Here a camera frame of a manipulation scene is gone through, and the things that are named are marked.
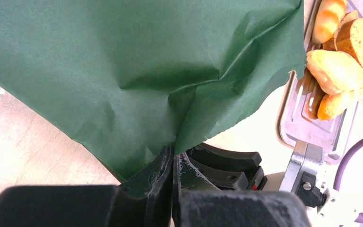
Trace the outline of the green brown paper bag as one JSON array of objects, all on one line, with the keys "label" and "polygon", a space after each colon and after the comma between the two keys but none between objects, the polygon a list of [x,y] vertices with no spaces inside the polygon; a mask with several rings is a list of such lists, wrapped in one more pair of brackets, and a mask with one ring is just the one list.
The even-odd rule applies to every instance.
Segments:
[{"label": "green brown paper bag", "polygon": [[0,0],[0,86],[120,180],[303,72],[302,0]]}]

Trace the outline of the orange fake bread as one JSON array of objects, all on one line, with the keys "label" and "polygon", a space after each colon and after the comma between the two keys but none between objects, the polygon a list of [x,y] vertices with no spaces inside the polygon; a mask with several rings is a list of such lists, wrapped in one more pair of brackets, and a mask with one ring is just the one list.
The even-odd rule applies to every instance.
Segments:
[{"label": "orange fake bread", "polygon": [[315,18],[312,42],[323,44],[333,37],[347,10],[346,0],[322,0]]}]

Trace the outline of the triangular orange fake pastry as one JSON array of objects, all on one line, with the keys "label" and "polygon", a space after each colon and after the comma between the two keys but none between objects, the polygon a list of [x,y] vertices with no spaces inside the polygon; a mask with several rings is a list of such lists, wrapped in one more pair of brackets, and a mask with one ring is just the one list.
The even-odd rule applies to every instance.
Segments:
[{"label": "triangular orange fake pastry", "polygon": [[312,50],[306,53],[306,68],[328,95],[363,87],[363,59],[358,62],[342,51]]}]

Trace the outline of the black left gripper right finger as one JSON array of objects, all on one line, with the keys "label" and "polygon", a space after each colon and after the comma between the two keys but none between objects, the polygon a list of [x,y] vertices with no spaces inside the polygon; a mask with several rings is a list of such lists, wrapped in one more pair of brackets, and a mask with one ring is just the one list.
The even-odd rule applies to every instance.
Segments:
[{"label": "black left gripper right finger", "polygon": [[172,218],[177,227],[309,227],[304,204],[294,194],[222,191],[185,154],[173,159]]}]

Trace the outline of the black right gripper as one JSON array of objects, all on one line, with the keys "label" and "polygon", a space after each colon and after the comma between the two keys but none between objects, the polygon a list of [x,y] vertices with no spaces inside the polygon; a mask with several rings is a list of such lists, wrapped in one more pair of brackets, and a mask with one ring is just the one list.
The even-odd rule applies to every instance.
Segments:
[{"label": "black right gripper", "polygon": [[[258,152],[230,151],[201,143],[186,153],[189,161],[221,190],[262,190],[268,180]],[[247,176],[244,172],[231,172],[245,170]]]}]

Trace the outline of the brown fake bread slice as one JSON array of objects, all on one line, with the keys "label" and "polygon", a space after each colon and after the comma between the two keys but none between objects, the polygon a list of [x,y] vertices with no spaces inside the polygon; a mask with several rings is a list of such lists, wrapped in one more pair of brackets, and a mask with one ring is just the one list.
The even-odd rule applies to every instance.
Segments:
[{"label": "brown fake bread slice", "polygon": [[336,39],[337,39],[337,36],[338,36],[342,26],[347,22],[350,22],[352,20],[359,18],[359,16],[360,16],[360,14],[359,14],[358,10],[356,10],[356,9],[346,13],[345,16],[343,17],[343,19],[340,21],[340,25],[339,25],[338,29],[336,30],[336,32],[333,34],[333,36],[329,40],[327,40],[325,43],[322,44],[322,49],[328,50],[328,51],[336,51],[337,50]]}]

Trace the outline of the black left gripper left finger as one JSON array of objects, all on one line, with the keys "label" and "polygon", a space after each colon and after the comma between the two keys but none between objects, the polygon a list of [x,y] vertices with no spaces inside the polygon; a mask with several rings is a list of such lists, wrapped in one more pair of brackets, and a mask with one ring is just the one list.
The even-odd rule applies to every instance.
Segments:
[{"label": "black left gripper left finger", "polygon": [[173,148],[120,185],[32,185],[0,194],[0,227],[167,227]]}]

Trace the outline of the long orange fake baguette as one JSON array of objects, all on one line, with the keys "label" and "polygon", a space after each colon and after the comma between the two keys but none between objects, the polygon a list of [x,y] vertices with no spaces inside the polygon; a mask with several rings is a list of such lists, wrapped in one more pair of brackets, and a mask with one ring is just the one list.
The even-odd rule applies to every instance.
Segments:
[{"label": "long orange fake baguette", "polygon": [[360,100],[362,91],[351,90],[336,95],[325,94],[318,107],[319,120],[331,120]]}]

